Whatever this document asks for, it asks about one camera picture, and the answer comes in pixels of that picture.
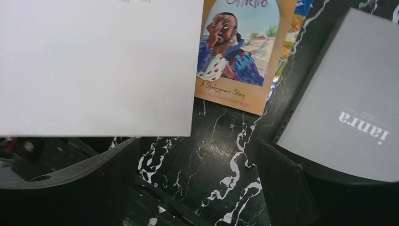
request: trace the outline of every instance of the red object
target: red object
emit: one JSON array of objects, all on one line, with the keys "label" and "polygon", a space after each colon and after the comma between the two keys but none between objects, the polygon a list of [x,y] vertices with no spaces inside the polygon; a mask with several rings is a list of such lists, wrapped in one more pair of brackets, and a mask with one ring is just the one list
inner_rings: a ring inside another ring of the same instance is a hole
[{"label": "red object", "polygon": [[17,137],[13,138],[11,144],[7,147],[7,153],[10,153],[14,149],[17,141],[18,141]]}]

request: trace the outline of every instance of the man's hand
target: man's hand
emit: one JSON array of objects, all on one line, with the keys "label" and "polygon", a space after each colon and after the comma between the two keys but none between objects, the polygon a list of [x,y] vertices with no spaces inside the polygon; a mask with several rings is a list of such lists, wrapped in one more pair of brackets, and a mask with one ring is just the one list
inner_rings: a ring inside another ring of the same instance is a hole
[{"label": "man's hand", "polygon": [[222,22],[218,22],[217,24],[215,22],[212,22],[208,26],[208,31],[209,31],[209,46],[212,48],[215,46],[217,43],[218,35],[220,30],[222,29],[223,25]]},{"label": "man's hand", "polygon": [[233,80],[237,79],[236,73],[234,73],[234,71],[232,70],[232,68],[230,67],[229,64],[227,64],[226,67],[223,69],[223,74],[229,79],[233,79]]}]

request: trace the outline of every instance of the illustrated man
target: illustrated man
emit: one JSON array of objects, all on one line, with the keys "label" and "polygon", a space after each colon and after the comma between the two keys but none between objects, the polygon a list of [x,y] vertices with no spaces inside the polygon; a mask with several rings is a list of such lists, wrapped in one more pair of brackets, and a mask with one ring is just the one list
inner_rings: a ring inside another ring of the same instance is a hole
[{"label": "illustrated man", "polygon": [[223,56],[220,59],[228,63],[221,68],[222,77],[262,86],[264,78],[259,74],[254,59],[249,52],[240,49],[244,41],[237,33],[237,25],[238,21],[233,13],[219,13],[214,17],[207,26],[208,39],[203,40],[199,46],[197,72],[206,76],[209,68],[217,65],[215,57]]}]

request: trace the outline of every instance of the white card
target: white card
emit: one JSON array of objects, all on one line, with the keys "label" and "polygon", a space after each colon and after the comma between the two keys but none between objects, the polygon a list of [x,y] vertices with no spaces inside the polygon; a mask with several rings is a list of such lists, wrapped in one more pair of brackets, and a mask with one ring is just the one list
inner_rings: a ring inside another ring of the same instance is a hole
[{"label": "white card", "polygon": [[189,136],[203,0],[1,0],[1,136]]}]

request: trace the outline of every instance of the book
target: book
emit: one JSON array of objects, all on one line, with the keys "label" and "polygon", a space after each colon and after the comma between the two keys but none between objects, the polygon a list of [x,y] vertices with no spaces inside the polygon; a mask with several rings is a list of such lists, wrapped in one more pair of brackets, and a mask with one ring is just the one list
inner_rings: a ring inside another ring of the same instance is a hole
[{"label": "book", "polygon": [[302,26],[310,4],[205,0],[195,96],[261,115],[277,81],[275,72],[285,65],[287,41],[295,41],[300,30],[291,24]]},{"label": "book", "polygon": [[351,9],[337,23],[274,142],[331,169],[399,181],[399,36]]},{"label": "book", "polygon": [[202,0],[0,9],[0,137],[190,135]]}]

